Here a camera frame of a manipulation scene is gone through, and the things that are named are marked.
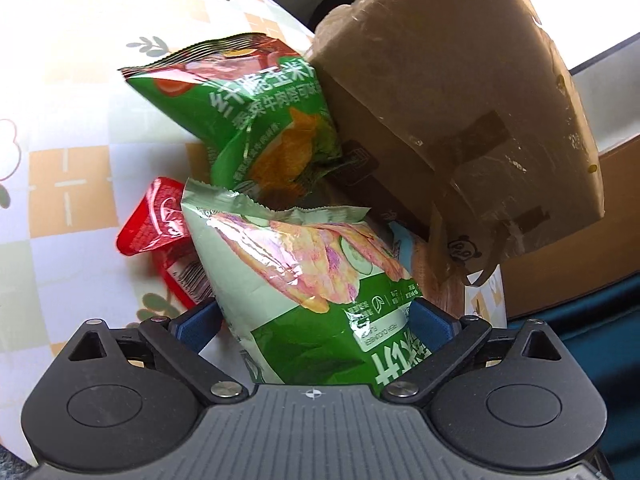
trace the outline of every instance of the red plastic package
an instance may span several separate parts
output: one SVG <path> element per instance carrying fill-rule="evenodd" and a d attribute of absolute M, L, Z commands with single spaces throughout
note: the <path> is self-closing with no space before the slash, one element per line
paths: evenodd
<path fill-rule="evenodd" d="M 213 295 L 180 209 L 184 184 L 159 176 L 122 227 L 116 247 L 125 256 L 152 251 L 158 272 L 186 308 Z"/>

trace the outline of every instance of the barcode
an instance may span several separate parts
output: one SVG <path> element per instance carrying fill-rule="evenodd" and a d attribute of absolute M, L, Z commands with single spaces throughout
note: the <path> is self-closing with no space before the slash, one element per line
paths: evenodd
<path fill-rule="evenodd" d="M 207 275 L 198 259 L 185 262 L 183 258 L 169 267 L 168 271 L 194 303 L 198 304 L 213 296 Z"/>

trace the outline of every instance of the tablecloth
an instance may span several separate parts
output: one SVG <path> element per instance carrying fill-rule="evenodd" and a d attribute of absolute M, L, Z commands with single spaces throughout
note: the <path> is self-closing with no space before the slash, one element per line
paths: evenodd
<path fill-rule="evenodd" d="M 116 69 L 251 30 L 304 52 L 311 33 L 271 0 L 0 0 L 0 9 L 0 442 L 34 463 L 20 410 L 79 325 L 182 311 L 148 256 L 121 256 L 114 240 L 154 177 L 206 179 L 206 153 Z M 207 357 L 237 375 L 235 342 L 216 340 Z"/>

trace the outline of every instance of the cucumber flavor chip bag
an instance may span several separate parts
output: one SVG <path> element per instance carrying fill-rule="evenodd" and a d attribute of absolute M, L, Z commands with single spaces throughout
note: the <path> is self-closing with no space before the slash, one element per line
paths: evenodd
<path fill-rule="evenodd" d="M 280 40 L 239 34 L 120 71 L 202 140 L 216 186 L 284 209 L 341 163 L 315 70 Z"/>
<path fill-rule="evenodd" d="M 274 212 L 189 180 L 182 211 L 256 382 L 379 393 L 430 353 L 407 326 L 420 290 L 362 221 L 366 208 Z"/>

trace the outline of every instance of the light green chip bag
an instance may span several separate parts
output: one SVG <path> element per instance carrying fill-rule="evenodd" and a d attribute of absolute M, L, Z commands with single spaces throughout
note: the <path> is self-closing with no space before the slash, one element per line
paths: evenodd
<path fill-rule="evenodd" d="M 379 393 L 430 353 L 407 326 L 420 290 L 362 221 L 366 208 L 274 212 L 189 180 L 182 211 L 255 382 Z"/>

